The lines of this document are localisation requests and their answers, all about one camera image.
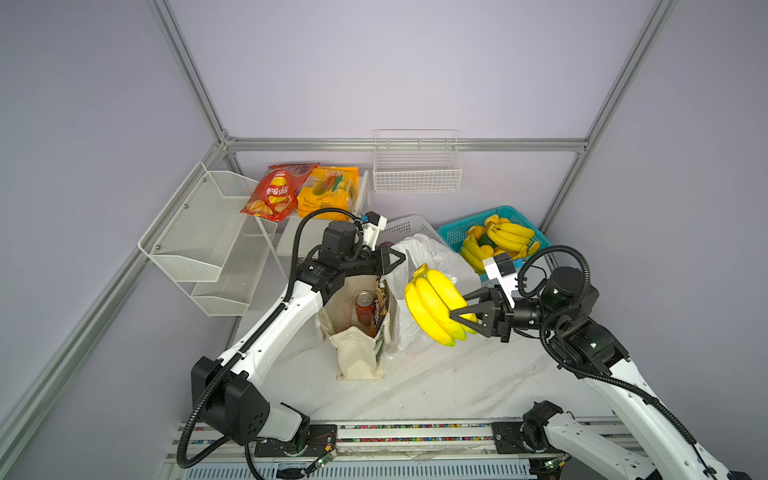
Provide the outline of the canvas floral tote bag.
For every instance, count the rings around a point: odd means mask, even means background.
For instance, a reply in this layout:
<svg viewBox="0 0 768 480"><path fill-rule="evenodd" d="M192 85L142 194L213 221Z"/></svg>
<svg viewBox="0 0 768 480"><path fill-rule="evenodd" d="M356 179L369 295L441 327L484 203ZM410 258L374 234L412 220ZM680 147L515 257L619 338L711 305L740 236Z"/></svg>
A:
<svg viewBox="0 0 768 480"><path fill-rule="evenodd" d="M362 321L359 298L372 300L373 318ZM322 337L336 352L337 378L343 381L372 381L384 378L384 356L397 347L392 300L386 281L376 276L345 280L315 321Z"/></svg>

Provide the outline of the white plastic grocery bag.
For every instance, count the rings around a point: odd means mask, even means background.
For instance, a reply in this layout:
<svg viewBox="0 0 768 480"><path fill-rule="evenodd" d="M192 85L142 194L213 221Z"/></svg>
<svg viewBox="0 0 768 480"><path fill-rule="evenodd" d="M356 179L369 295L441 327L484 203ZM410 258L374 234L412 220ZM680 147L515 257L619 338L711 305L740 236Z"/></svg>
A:
<svg viewBox="0 0 768 480"><path fill-rule="evenodd" d="M465 307L461 297L480 287L469 263L442 242L426 234L411 235L392 246L405 261L385 276L396 301L393 350L403 353L430 345L454 347L473 334L450 318L449 311Z"/></svg>

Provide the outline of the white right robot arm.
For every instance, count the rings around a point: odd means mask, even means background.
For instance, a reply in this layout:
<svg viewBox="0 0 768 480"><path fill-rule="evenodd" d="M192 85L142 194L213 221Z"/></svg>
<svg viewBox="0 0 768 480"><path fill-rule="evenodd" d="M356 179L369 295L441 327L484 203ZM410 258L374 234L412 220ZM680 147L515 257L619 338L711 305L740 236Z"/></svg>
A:
<svg viewBox="0 0 768 480"><path fill-rule="evenodd" d="M628 351L591 317L599 292L586 264L558 267L533 290L523 270L502 272L498 284L464 296L450 317L492 338L508 341L532 331L556 366L574 375L610 407L642 448L638 458L589 431L564 408L539 401L518 431L501 439L532 453L553 449L607 479L745 479L717 460L652 392Z"/></svg>

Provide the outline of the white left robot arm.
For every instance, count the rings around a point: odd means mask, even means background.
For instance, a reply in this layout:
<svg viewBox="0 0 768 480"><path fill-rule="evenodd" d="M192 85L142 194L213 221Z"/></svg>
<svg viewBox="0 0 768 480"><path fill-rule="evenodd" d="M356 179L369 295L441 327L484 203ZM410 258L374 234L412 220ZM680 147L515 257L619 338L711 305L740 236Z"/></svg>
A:
<svg viewBox="0 0 768 480"><path fill-rule="evenodd" d="M286 290L271 310L217 358L202 357L193 366L192 412L182 431L184 441L203 422L219 432L223 442L245 445L268 439L303 449L308 416L268 401L259 388L290 340L346 279L381 277L404 262L404 254L378 244L386 225L386 218L374 212L350 222L333 221L306 257L292 253Z"/></svg>

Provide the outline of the red Coke can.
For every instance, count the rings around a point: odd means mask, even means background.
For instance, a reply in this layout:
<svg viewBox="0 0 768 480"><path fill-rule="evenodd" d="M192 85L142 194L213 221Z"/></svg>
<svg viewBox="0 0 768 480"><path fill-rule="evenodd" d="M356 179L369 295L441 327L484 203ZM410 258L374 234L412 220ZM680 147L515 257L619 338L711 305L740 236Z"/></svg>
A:
<svg viewBox="0 0 768 480"><path fill-rule="evenodd" d="M354 299L358 322L368 329L373 328L377 320L377 296L373 291L362 290Z"/></svg>

